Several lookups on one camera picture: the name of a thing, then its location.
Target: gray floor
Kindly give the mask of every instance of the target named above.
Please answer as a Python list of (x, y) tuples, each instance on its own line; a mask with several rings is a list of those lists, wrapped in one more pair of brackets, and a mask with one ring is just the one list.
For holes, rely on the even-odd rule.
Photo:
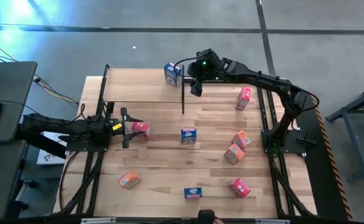
[[(268, 29), (364, 30), (364, 0), (262, 0)], [(0, 24), (133, 28), (259, 29), (255, 0), (0, 0)], [(364, 90), (364, 35), (270, 34), (277, 75), (319, 96), (327, 116)], [(0, 47), (35, 60), (37, 74), (79, 100), (85, 77), (111, 67), (161, 68), (211, 47), (219, 56), (268, 72), (261, 34), (23, 32), (0, 30)], [(27, 104), (71, 119), (76, 111), (33, 85)], [(357, 119), (358, 126), (362, 119)], [(364, 180), (342, 121), (326, 124), (353, 218), (364, 222)]]

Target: juice box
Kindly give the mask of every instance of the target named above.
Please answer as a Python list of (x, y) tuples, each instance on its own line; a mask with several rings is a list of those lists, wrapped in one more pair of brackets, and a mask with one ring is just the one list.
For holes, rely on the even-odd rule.
[(164, 73), (165, 73), (165, 81), (172, 85), (173, 87), (179, 87), (180, 84), (182, 84), (182, 72), (181, 69), (176, 66), (174, 69), (174, 64), (169, 62), (164, 67)]
[(240, 178), (233, 181), (229, 188), (237, 197), (246, 197), (251, 192), (251, 189)]
[(140, 178), (132, 170), (118, 179), (120, 186), (128, 190), (132, 189), (139, 182)]
[(240, 94), (237, 97), (236, 109), (243, 110), (246, 105), (250, 102), (251, 89), (248, 87), (243, 87)]
[(143, 138), (143, 139), (150, 139), (150, 137), (151, 137), (150, 126), (148, 124), (145, 124), (145, 123), (134, 122), (132, 124), (132, 131), (135, 132), (135, 133), (140, 132), (140, 131), (144, 131), (144, 133), (138, 135), (138, 137)]
[(201, 187), (185, 188), (184, 198), (200, 198), (202, 197)]
[(236, 164), (245, 156), (243, 152), (236, 144), (232, 144), (226, 151), (225, 157), (232, 163)]
[(197, 130), (196, 129), (182, 129), (180, 132), (180, 138), (182, 144), (195, 144), (197, 140)]
[(244, 131), (239, 131), (231, 140), (231, 143), (235, 143), (242, 151), (245, 152), (245, 147), (251, 143), (250, 139), (246, 136)]

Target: orange box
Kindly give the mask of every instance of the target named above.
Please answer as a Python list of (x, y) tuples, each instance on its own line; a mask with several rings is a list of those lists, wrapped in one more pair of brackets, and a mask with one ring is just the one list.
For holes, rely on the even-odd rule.
[(239, 162), (244, 156), (245, 152), (243, 152), (236, 144), (232, 144), (225, 153), (226, 159), (228, 159), (233, 165)]
[(127, 172), (125, 175), (118, 179), (118, 183), (122, 188), (132, 189), (136, 184), (140, 182), (140, 178), (133, 171)]
[(246, 136), (244, 131), (239, 131), (231, 140), (231, 143), (235, 143), (242, 151), (245, 152), (245, 147), (251, 143), (250, 139)]

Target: hand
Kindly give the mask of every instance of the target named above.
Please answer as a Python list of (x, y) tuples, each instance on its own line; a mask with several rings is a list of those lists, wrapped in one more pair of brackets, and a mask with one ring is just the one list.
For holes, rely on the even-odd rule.
[(213, 221), (213, 224), (224, 224), (219, 218), (216, 218), (214, 221)]

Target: wooden tabletop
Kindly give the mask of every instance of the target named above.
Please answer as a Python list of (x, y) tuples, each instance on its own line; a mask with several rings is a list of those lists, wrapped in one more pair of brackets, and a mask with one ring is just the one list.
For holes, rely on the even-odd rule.
[[(114, 78), (112, 75), (115, 73), (125, 75), (126, 72), (134, 74), (134, 80), (163, 74), (162, 69), (111, 69), (108, 78)], [(200, 98), (191, 95), (190, 87), (186, 87), (185, 114), (182, 115), (180, 105), (165, 103), (165, 99), (172, 98), (169, 96), (180, 96), (181, 87), (168, 88), (171, 86), (167, 86), (163, 75), (152, 77), (147, 81), (147, 86), (167, 90), (170, 95), (162, 97), (159, 91), (151, 93), (152, 88), (142, 81), (136, 81), (136, 85), (131, 80), (127, 81), (122, 92), (106, 86), (105, 100), (116, 101), (117, 94), (128, 95), (124, 98), (128, 100), (115, 103), (112, 117), (119, 116), (120, 107), (125, 106), (129, 115), (143, 119), (150, 125), (152, 134), (149, 141), (134, 138), (129, 149), (122, 149), (119, 136), (112, 138), (101, 169), (95, 216), (197, 217), (200, 209), (210, 208), (220, 218), (275, 218), (268, 157), (261, 144), (260, 131), (263, 127), (256, 87), (208, 84), (204, 86)], [(86, 78), (81, 99), (81, 103), (86, 105), (86, 115), (95, 114), (100, 83), (101, 77)], [(243, 86), (251, 87), (251, 100), (243, 111), (237, 111), (235, 102)], [(129, 92), (135, 91), (134, 88), (145, 89), (147, 95), (155, 95), (155, 99), (146, 95), (129, 95)], [(267, 103), (266, 92), (263, 93)], [(142, 101), (139, 100), (142, 98), (151, 102), (133, 102)], [(280, 119), (284, 108), (277, 95), (274, 95), (274, 104)], [(181, 145), (182, 128), (197, 129), (196, 144)], [(240, 130), (245, 131), (252, 143), (242, 161), (232, 165), (223, 154)], [(293, 154), (286, 154), (285, 157), (292, 189), (302, 203), (316, 213), (304, 160)], [(81, 184), (85, 160), (86, 153), (79, 153), (65, 174), (62, 189), (64, 204)], [(122, 189), (117, 179), (129, 170), (135, 171), (142, 181), (132, 190)], [(246, 198), (236, 198), (227, 188), (238, 177), (252, 190)], [(202, 187), (203, 197), (184, 199), (183, 189), (186, 187)], [(89, 202), (90, 189), (87, 192), (85, 207)], [(284, 211), (287, 212), (283, 190), (281, 196)], [(57, 200), (54, 211), (58, 210)]]

